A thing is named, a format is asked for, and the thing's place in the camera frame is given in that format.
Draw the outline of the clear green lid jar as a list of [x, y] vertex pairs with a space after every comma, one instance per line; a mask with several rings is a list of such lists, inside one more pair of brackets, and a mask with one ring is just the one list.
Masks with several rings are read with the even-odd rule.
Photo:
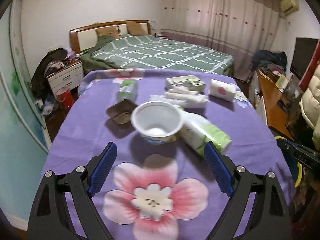
[[118, 102], [122, 100], [130, 100], [135, 102], [138, 93], [138, 84], [135, 80], [126, 79], [120, 85], [116, 94], [116, 100]]

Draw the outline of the right brown pillow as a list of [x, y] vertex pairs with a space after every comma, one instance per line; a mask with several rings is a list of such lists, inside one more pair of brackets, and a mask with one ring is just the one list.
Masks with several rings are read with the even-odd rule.
[[130, 35], [148, 35], [148, 31], [144, 30], [142, 25], [137, 22], [127, 21], [126, 22], [127, 32]]

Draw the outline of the cream puffer jacket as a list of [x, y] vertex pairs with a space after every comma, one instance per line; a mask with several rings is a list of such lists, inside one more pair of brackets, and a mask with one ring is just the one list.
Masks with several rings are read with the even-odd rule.
[[320, 111], [320, 75], [319, 65], [317, 66], [309, 84], [304, 92], [299, 105], [301, 113], [307, 124], [314, 132], [319, 133], [319, 111]]

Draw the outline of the pink white curtain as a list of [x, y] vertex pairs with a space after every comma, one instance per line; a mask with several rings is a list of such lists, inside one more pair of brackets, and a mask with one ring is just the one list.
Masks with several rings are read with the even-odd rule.
[[280, 0], [165, 0], [162, 33], [233, 57], [233, 74], [247, 80], [251, 59], [270, 50], [280, 21]]

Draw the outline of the sliding wardrobe door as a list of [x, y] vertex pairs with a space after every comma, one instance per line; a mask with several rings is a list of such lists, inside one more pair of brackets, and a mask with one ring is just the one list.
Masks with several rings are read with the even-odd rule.
[[26, 230], [50, 139], [30, 91], [21, 10], [13, 0], [1, 17], [1, 210]]

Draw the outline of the pile of clothes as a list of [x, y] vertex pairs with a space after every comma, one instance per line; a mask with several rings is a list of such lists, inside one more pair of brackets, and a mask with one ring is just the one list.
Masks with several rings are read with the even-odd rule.
[[252, 70], [259, 68], [268, 68], [268, 65], [272, 64], [276, 67], [276, 70], [281, 74], [285, 74], [287, 66], [287, 55], [284, 51], [274, 53], [269, 50], [256, 51], [251, 59]]

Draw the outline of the white plastic bowl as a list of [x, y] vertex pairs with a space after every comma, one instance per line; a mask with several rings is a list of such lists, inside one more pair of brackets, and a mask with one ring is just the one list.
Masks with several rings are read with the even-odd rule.
[[148, 101], [131, 113], [131, 124], [146, 141], [152, 144], [169, 142], [183, 127], [181, 111], [161, 101]]

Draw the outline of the left brown pillow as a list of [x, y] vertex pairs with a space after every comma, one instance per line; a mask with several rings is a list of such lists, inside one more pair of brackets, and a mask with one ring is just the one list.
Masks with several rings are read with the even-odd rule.
[[121, 38], [116, 25], [98, 28], [95, 30], [95, 32], [98, 37], [109, 36], [109, 37], [113, 37], [113, 38]]

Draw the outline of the wall air conditioner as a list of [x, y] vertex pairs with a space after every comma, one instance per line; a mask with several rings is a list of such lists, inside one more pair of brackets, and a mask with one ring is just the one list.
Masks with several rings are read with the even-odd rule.
[[299, 2], [298, 0], [281, 0], [280, 9], [283, 15], [290, 15], [299, 10]]

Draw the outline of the white flower paper cup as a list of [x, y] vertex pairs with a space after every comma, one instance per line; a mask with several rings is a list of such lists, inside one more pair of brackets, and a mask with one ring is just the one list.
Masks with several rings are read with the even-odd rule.
[[225, 101], [232, 102], [235, 98], [236, 87], [232, 84], [211, 79], [209, 94]]

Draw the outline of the wooden headboard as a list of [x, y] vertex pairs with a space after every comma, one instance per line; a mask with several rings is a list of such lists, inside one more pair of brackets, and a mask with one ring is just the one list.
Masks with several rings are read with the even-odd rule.
[[71, 49], [76, 53], [81, 53], [94, 47], [99, 36], [107, 35], [120, 38], [121, 35], [130, 34], [127, 29], [127, 22], [136, 22], [144, 32], [151, 34], [151, 27], [148, 20], [122, 20], [95, 23], [69, 31]]

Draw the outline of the green printed tissue box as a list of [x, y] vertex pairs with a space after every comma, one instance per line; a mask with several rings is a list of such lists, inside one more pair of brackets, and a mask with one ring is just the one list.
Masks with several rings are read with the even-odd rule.
[[165, 80], [166, 89], [175, 87], [187, 87], [191, 91], [204, 92], [206, 84], [195, 75], [170, 77]]

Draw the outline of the bed with green quilt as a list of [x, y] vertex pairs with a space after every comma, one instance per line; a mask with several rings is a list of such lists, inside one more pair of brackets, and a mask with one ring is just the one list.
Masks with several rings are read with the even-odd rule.
[[94, 47], [81, 53], [88, 71], [103, 69], [173, 69], [230, 76], [231, 55], [195, 44], [151, 35], [101, 36]]

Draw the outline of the brown plastic tray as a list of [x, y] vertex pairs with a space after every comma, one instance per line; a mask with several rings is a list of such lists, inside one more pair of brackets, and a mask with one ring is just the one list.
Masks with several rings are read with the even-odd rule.
[[130, 122], [131, 114], [137, 107], [137, 104], [129, 99], [121, 100], [106, 110], [106, 114], [110, 119], [119, 125], [124, 125]]

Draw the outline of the yellow rimmed trash bin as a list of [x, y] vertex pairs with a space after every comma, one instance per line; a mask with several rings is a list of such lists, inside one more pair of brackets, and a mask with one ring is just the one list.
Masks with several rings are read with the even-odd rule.
[[293, 180], [295, 181], [295, 188], [300, 185], [303, 176], [302, 165], [296, 161], [296, 159], [289, 153], [289, 150], [283, 150], [281, 152], [286, 160], [286, 163], [290, 169]]

